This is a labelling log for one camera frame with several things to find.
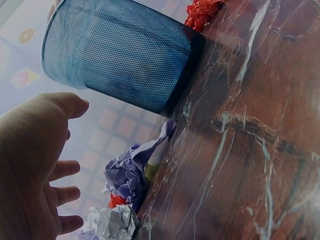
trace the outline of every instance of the purple crumpled paper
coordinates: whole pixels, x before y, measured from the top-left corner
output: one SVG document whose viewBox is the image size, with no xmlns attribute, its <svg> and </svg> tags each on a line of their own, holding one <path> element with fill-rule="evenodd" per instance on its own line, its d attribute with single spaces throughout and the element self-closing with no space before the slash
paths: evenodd
<svg viewBox="0 0 320 240">
<path fill-rule="evenodd" d="M 173 120 L 165 122 L 158 139 L 142 145 L 135 143 L 105 166 L 105 188 L 112 194 L 126 199 L 127 203 L 132 203 L 135 211 L 139 209 L 147 188 L 144 167 L 156 147 L 167 137 L 171 137 L 175 126 Z"/>
</svg>

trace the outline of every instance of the crumpled paper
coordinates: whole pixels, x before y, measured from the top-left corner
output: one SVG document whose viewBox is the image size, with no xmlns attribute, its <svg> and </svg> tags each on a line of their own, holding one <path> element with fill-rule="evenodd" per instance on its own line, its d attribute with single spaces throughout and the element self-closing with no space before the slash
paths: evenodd
<svg viewBox="0 0 320 240">
<path fill-rule="evenodd" d="M 186 8 L 188 17 L 184 24 L 201 33 L 218 11 L 220 3 L 224 2 L 225 0 L 194 0 L 193 4 Z"/>
<path fill-rule="evenodd" d="M 132 203 L 133 210 L 137 211 L 147 189 L 144 167 L 156 147 L 171 136 L 175 125 L 173 120 L 165 122 L 158 139 L 142 145 L 134 144 L 119 157 L 111 160 L 104 170 L 105 189 L 126 199 L 127 203 Z"/>
<path fill-rule="evenodd" d="M 116 196 L 113 195 L 112 193 L 110 194 L 110 201 L 108 203 L 108 208 L 115 208 L 117 205 L 124 205 L 127 203 L 127 200 L 120 197 L 120 196 Z"/>
<path fill-rule="evenodd" d="M 78 235 L 79 240 L 131 240 L 139 220 L 129 205 L 115 208 L 90 207 L 91 213 Z"/>
</svg>

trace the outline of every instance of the white marble vein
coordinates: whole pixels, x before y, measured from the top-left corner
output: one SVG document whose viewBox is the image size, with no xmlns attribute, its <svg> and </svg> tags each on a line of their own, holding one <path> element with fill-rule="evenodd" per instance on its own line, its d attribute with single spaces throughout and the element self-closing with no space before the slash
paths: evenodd
<svg viewBox="0 0 320 240">
<path fill-rule="evenodd" d="M 251 53 L 252 53 L 252 46 L 256 37 L 256 34 L 258 32 L 258 29 L 263 21 L 263 19 L 266 16 L 268 7 L 270 4 L 270 0 L 266 0 L 265 4 L 259 9 L 259 11 L 255 14 L 255 17 L 252 21 L 251 27 L 250 27 L 250 31 L 251 31 L 251 36 L 248 42 L 248 49 L 247 49 L 247 53 L 245 56 L 245 60 L 244 63 L 242 65 L 242 68 L 240 70 L 240 73 L 238 75 L 238 77 L 236 78 L 236 81 L 238 83 L 242 83 L 246 73 L 247 73 L 247 68 L 248 68 L 248 63 L 251 57 Z"/>
</svg>

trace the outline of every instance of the hand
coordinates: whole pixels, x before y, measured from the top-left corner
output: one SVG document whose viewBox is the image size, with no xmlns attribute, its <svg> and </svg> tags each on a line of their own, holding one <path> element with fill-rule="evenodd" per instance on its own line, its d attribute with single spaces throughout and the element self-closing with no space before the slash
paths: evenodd
<svg viewBox="0 0 320 240">
<path fill-rule="evenodd" d="M 48 13 L 48 17 L 47 17 L 47 22 L 49 22 L 52 14 L 54 13 L 54 11 L 56 10 L 57 6 L 59 5 L 59 3 L 61 2 L 61 0 L 54 0 L 54 3 L 52 4 L 49 13 Z"/>
<path fill-rule="evenodd" d="M 58 158 L 70 137 L 68 120 L 88 107 L 73 93 L 46 93 L 0 118 L 0 239 L 54 240 L 83 225 L 81 217 L 57 212 L 80 190 L 49 182 L 79 172 L 78 162 Z"/>
</svg>

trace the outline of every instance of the finger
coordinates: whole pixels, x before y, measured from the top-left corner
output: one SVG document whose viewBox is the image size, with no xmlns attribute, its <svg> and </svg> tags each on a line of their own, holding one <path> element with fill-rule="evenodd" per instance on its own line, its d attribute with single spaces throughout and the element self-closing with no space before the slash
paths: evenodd
<svg viewBox="0 0 320 240">
<path fill-rule="evenodd" d="M 54 202 L 57 207 L 80 198 L 80 190 L 76 186 L 51 187 Z"/>
<path fill-rule="evenodd" d="M 80 216 L 59 216 L 59 218 L 62 226 L 59 235 L 71 233 L 84 224 L 84 220 Z"/>
<path fill-rule="evenodd" d="M 54 13 L 55 11 L 55 5 L 53 4 L 51 7 L 50 7 L 50 10 L 49 10 L 49 13 L 48 13 L 48 17 L 47 17 L 47 22 L 49 22 L 52 14 Z"/>
<path fill-rule="evenodd" d="M 58 106 L 68 119 L 81 117 L 89 108 L 89 102 L 71 92 L 43 93 L 39 98 Z"/>
<path fill-rule="evenodd" d="M 68 129 L 68 131 L 66 132 L 66 138 L 65 140 L 68 141 L 71 137 L 71 133 L 70 133 L 70 130 Z"/>
<path fill-rule="evenodd" d="M 54 0 L 54 5 L 57 8 L 57 6 L 59 5 L 59 3 L 61 2 L 61 0 Z"/>
<path fill-rule="evenodd" d="M 80 171 L 80 164 L 76 160 L 58 161 L 49 177 L 49 182 L 71 176 Z"/>
</svg>

